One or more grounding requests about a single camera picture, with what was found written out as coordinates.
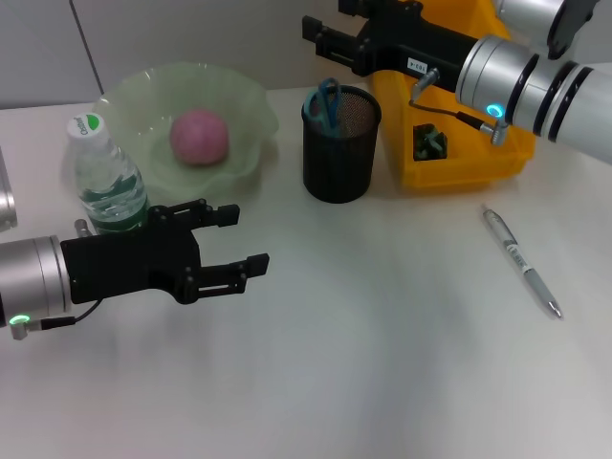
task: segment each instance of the pen clip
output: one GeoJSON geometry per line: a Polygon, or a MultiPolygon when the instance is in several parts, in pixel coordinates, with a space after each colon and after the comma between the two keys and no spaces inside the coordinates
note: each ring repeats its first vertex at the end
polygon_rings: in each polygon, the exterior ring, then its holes
{"type": "Polygon", "coordinates": [[[516,240],[516,237],[514,236],[513,232],[510,230],[510,228],[508,228],[508,225],[506,225],[506,222],[504,221],[503,218],[501,218],[499,216],[499,214],[497,212],[495,212],[494,210],[491,210],[490,208],[485,208],[485,218],[486,218],[486,214],[487,213],[491,213],[492,217],[497,221],[497,223],[499,223],[502,227],[504,227],[504,230],[506,230],[506,232],[510,235],[510,237],[513,239],[511,242],[513,242],[514,244],[518,245],[518,241],[516,240]]]}

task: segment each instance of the white wall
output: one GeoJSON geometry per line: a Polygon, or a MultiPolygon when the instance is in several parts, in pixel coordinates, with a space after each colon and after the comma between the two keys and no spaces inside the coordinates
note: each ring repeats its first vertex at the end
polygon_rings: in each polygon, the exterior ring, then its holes
{"type": "Polygon", "coordinates": [[[76,0],[104,88],[147,67],[188,60],[232,67],[267,88],[314,85],[347,68],[315,56],[301,38],[312,15],[347,33],[364,20],[338,13],[337,0],[76,0]]]}
{"type": "Polygon", "coordinates": [[[68,0],[0,0],[0,108],[99,96],[68,0]]]}
{"type": "MultiPolygon", "coordinates": [[[[347,33],[363,23],[337,0],[75,0],[105,88],[144,68],[192,60],[233,67],[268,88],[359,80],[301,39],[305,14],[347,33]]],[[[612,61],[612,0],[601,0],[576,47],[612,61]]],[[[0,0],[0,108],[93,100],[98,88],[68,0],[0,0]]]]}
{"type": "Polygon", "coordinates": [[[601,0],[595,16],[579,33],[576,59],[582,63],[612,62],[612,0],[601,0]]]}

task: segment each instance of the plastic water bottle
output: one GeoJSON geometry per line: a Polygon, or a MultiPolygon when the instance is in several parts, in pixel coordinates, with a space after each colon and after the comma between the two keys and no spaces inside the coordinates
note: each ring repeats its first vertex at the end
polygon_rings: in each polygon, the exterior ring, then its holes
{"type": "Polygon", "coordinates": [[[141,173],[115,145],[102,117],[75,116],[68,137],[78,195],[98,234],[141,226],[148,209],[141,173]]]}

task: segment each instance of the glass bowl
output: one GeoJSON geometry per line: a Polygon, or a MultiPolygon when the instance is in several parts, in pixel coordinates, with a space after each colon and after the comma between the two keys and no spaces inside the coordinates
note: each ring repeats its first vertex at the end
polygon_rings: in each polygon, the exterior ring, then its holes
{"type": "Polygon", "coordinates": [[[136,163],[153,205],[207,198],[251,175],[262,143],[278,130],[259,83],[210,64],[180,62],[131,76],[104,94],[94,112],[136,163]],[[228,125],[229,155],[219,164],[187,165],[172,153],[172,122],[195,108],[215,112],[228,125]]]}

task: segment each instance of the green indicator light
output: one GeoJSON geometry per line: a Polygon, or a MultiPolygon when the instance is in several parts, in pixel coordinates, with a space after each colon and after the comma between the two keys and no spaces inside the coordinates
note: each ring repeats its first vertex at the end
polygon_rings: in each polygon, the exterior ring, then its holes
{"type": "Polygon", "coordinates": [[[15,316],[9,320],[10,325],[19,325],[20,323],[26,323],[30,321],[30,316],[15,316]]]}

